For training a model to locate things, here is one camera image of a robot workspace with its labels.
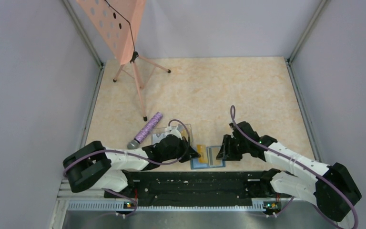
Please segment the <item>gold credit card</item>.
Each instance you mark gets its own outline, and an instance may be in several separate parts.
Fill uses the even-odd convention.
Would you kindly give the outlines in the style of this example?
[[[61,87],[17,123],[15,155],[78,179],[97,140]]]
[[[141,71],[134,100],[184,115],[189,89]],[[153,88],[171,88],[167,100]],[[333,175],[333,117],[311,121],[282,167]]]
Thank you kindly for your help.
[[[209,148],[209,164],[211,167],[222,167],[223,161],[220,159],[217,159],[218,153],[220,151],[219,146],[213,146]]]
[[[198,158],[199,163],[208,164],[208,155],[206,151],[206,146],[197,145],[197,152],[200,154],[200,157]]]

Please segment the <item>blue leather card holder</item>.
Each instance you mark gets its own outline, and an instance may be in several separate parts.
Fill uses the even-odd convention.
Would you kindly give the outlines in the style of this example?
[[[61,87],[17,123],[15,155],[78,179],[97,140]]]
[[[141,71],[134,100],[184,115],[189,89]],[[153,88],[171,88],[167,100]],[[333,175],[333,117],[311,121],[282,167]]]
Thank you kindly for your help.
[[[210,160],[209,160],[209,148],[210,147],[213,147],[213,146],[206,146],[206,151],[207,151],[207,155],[208,155],[208,164],[201,164],[201,163],[199,163],[198,158],[192,159],[190,161],[191,170],[209,169],[209,168],[222,168],[222,167],[225,167],[225,161],[223,161],[223,160],[222,160],[223,161],[223,166],[222,167],[211,167],[210,166],[210,164],[209,164],[209,162],[210,162]]]

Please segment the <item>clear plastic card box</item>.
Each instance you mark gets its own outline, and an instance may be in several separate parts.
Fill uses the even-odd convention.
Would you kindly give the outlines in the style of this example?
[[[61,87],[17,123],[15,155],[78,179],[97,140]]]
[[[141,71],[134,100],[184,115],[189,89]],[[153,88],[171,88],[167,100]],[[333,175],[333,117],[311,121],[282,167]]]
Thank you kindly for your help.
[[[155,128],[152,130],[151,144],[159,143],[162,139],[166,138],[168,135],[174,135],[176,137],[184,137],[187,141],[190,138],[190,143],[193,143],[193,134],[190,124],[185,125],[177,124],[168,127]]]

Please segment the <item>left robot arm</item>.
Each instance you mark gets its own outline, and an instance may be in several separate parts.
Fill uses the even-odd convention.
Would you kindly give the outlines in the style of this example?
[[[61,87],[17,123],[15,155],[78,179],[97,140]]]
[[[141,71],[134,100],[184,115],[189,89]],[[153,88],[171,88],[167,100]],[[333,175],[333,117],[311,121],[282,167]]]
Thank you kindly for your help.
[[[63,160],[63,175],[73,193],[100,188],[128,197],[134,190],[129,171],[149,171],[200,156],[188,139],[173,134],[137,149],[111,149],[93,141]]]

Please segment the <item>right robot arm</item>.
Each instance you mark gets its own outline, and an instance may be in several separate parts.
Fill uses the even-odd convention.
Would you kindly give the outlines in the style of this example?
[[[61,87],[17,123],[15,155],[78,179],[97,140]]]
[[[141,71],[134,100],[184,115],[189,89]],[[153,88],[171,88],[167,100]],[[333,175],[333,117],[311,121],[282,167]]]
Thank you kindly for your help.
[[[259,136],[248,122],[229,126],[233,132],[223,136],[217,160],[240,161],[249,153],[280,166],[265,171],[260,178],[260,190],[265,196],[280,193],[300,198],[335,222],[342,221],[361,200],[362,194],[344,165],[307,158],[269,135]]]

